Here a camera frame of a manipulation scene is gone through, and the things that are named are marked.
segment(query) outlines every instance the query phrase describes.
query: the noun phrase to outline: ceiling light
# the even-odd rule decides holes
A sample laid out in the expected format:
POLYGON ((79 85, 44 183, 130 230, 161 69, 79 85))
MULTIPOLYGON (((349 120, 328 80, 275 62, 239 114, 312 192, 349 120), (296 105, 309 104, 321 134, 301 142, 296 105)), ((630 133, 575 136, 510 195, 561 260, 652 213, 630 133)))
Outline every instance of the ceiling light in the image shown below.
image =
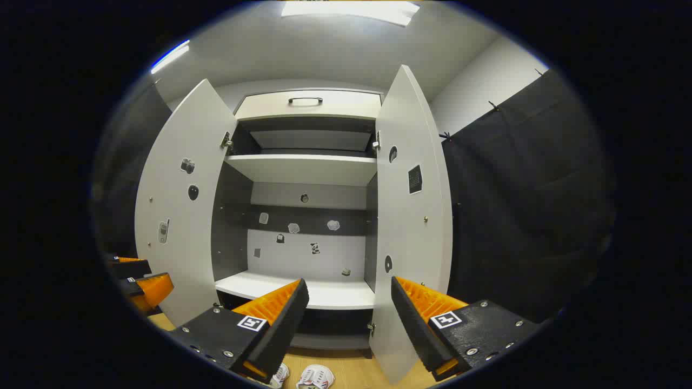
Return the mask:
POLYGON ((409 1, 286 1, 281 16, 353 15, 406 27, 419 8, 409 1))
POLYGON ((183 43, 179 44, 178 46, 176 46, 173 50, 166 53, 166 55, 164 55, 159 61, 157 61, 154 64, 154 67, 152 67, 152 74, 156 73, 157 71, 160 71, 164 66, 173 62, 176 58, 180 57, 182 54, 187 53, 187 51, 190 50, 188 43, 190 43, 189 39, 184 41, 183 43))

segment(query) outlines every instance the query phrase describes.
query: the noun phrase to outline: black and white sticker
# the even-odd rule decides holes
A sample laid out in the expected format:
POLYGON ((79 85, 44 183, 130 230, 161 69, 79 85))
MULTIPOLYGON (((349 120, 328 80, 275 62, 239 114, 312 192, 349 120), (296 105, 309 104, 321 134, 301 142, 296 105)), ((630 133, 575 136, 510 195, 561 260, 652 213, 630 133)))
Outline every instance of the black and white sticker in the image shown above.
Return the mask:
POLYGON ((238 323, 238 327, 249 329, 251 331, 259 331, 265 323, 266 319, 256 318, 254 316, 245 316, 243 320, 238 323))
POLYGON ((460 319, 459 316, 455 315, 452 311, 446 312, 442 315, 433 316, 431 319, 433 323, 437 326, 437 328, 440 329, 447 328, 462 322, 462 319, 460 319))

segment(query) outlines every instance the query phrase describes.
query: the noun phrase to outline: wooden floor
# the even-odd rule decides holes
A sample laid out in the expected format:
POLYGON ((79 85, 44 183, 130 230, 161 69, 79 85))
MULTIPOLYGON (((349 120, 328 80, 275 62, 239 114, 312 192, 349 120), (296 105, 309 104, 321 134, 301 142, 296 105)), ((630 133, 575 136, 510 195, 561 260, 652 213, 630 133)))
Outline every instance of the wooden floor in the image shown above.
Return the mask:
POLYGON ((375 357, 366 359, 358 351, 304 350, 291 348, 284 357, 291 376, 284 382, 284 389, 294 389, 300 374, 308 365, 327 366, 334 373, 334 384, 329 389, 421 389, 436 384, 421 361, 396 385, 390 385, 380 370, 375 357))

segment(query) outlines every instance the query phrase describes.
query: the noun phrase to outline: drawer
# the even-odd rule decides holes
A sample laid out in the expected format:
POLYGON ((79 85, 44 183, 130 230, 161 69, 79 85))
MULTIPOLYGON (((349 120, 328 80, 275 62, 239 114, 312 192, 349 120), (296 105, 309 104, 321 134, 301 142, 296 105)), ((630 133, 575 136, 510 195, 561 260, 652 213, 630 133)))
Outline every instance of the drawer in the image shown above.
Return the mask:
POLYGON ((331 116, 375 120, 380 95, 356 91, 306 89, 246 96, 235 117, 238 120, 331 116))

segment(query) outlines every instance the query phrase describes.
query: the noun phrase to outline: white shelf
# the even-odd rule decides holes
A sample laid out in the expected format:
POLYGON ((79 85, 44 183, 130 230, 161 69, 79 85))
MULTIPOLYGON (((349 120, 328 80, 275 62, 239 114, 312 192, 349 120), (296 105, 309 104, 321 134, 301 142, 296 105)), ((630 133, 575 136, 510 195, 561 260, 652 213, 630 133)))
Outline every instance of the white shelf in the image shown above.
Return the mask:
POLYGON ((226 162, 253 182, 367 186, 377 159, 313 154, 233 155, 226 162))
MULTIPOLYGON (((216 281, 216 290, 234 296, 255 299, 285 286, 296 278, 282 278, 244 271, 216 281)), ((361 281, 305 280, 311 309, 372 309, 375 293, 361 281)))

